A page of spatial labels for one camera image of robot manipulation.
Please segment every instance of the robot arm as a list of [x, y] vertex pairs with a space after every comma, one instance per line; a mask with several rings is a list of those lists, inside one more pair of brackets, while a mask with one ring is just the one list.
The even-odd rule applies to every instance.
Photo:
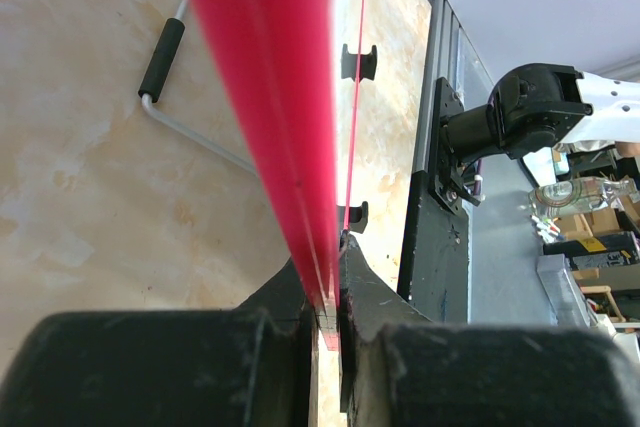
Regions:
[[489, 102], [443, 119], [442, 139], [462, 163], [582, 140], [640, 141], [640, 84], [573, 67], [528, 64], [506, 74]]

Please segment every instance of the cardboard box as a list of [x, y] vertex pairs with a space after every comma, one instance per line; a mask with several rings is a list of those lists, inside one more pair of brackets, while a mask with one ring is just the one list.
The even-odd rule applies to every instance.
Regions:
[[[597, 278], [591, 278], [594, 275], [594, 270], [598, 271]], [[622, 267], [609, 267], [606, 269], [574, 270], [572, 274], [580, 286], [608, 285], [614, 292], [640, 290], [640, 265], [623, 265]]]
[[572, 270], [605, 269], [640, 263], [640, 249], [631, 232], [545, 244], [545, 255], [563, 254]]
[[571, 271], [573, 278], [578, 281], [581, 280], [595, 280], [600, 278], [600, 269], [584, 269]]
[[611, 207], [605, 207], [604, 209], [596, 210], [590, 214], [585, 215], [591, 232], [593, 235], [605, 235], [614, 234], [620, 232], [620, 224], [618, 224], [618, 218], [616, 212]]
[[628, 195], [620, 197], [620, 202], [629, 218], [636, 224], [640, 223], [640, 203], [633, 203]]
[[562, 219], [556, 220], [555, 224], [567, 240], [588, 239], [589, 237], [593, 237], [593, 232], [591, 232], [591, 227], [589, 227], [584, 214], [563, 217]]

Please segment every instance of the beige marble countertop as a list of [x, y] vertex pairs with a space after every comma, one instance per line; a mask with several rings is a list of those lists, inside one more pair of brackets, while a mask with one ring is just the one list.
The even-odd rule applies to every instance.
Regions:
[[[258, 179], [147, 117], [136, 95], [179, 0], [0, 0], [0, 375], [42, 317], [65, 310], [226, 308], [288, 257]], [[335, 0], [336, 60], [360, 0]], [[381, 277], [397, 280], [429, 22], [426, 0], [367, 0], [353, 203]], [[249, 154], [195, 19], [157, 106]], [[339, 79], [338, 199], [354, 83]], [[325, 394], [337, 389], [337, 357]], [[327, 395], [321, 425], [338, 425]]]

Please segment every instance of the black foam grip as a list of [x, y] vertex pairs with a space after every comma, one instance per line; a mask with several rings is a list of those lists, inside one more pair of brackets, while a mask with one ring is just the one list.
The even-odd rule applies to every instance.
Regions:
[[149, 67], [147, 67], [144, 79], [142, 79], [138, 89], [140, 97], [144, 94], [149, 94], [154, 103], [158, 101], [183, 33], [184, 24], [178, 19], [168, 19], [167, 23], [164, 24], [164, 29], [162, 29], [162, 34], [160, 34], [156, 48], [153, 51]]

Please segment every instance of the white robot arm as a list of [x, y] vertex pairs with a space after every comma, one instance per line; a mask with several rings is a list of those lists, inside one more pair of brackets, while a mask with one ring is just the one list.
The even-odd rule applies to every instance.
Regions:
[[578, 91], [593, 113], [583, 117], [560, 141], [585, 140], [640, 142], [640, 84], [582, 73]]

